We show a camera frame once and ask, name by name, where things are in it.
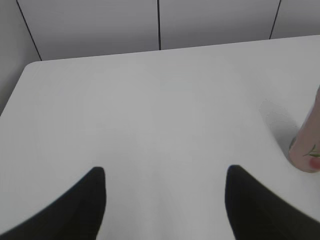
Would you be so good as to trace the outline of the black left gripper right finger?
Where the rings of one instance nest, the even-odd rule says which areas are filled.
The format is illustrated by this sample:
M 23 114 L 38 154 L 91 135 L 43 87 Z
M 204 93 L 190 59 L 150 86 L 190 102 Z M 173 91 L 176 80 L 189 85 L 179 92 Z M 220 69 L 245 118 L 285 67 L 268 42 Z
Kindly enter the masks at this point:
M 225 209 L 237 240 L 318 240 L 319 221 L 278 197 L 240 165 L 227 169 Z

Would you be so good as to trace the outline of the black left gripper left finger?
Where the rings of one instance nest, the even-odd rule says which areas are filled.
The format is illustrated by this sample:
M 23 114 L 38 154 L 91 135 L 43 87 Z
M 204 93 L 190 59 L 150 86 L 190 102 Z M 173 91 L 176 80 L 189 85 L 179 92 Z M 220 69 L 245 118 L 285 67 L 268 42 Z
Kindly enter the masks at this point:
M 103 167 L 92 168 L 49 206 L 2 233 L 2 240 L 95 240 L 107 205 Z

